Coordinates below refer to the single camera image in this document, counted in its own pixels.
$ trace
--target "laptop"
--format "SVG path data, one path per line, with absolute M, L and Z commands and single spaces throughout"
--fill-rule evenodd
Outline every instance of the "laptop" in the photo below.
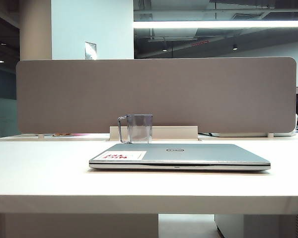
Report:
M 233 144 L 116 144 L 89 160 L 104 170 L 262 171 L 270 162 Z

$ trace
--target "sticker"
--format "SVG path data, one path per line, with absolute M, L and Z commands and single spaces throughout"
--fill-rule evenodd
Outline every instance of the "sticker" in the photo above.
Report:
M 146 151 L 106 151 L 93 160 L 142 160 Z

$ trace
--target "desk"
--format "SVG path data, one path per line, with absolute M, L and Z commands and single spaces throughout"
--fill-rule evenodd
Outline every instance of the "desk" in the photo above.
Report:
M 236 144 L 272 168 L 104 172 L 90 169 L 88 160 L 116 142 L 2 139 L 0 214 L 298 214 L 298 135 L 201 139 L 186 143 Z

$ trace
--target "exposed ceiling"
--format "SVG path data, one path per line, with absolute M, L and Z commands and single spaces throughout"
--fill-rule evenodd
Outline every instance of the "exposed ceiling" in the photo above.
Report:
M 297 11 L 298 0 L 134 0 L 135 21 L 298 20 Z M 257 35 L 262 39 L 275 35 L 282 44 L 280 36 L 289 31 L 291 29 L 135 29 L 135 58 L 169 58 L 190 51 L 188 48 L 208 51 L 214 46 L 227 47 L 227 42 L 257 39 Z

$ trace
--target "white wall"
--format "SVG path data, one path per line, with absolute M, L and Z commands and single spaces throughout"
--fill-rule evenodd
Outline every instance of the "white wall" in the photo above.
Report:
M 52 59 L 85 59 L 85 41 L 98 59 L 133 59 L 133 0 L 52 0 Z
M 250 51 L 232 52 L 219 57 L 264 57 L 264 56 L 288 56 L 293 57 L 297 62 L 297 86 L 298 86 L 298 42 L 265 47 Z

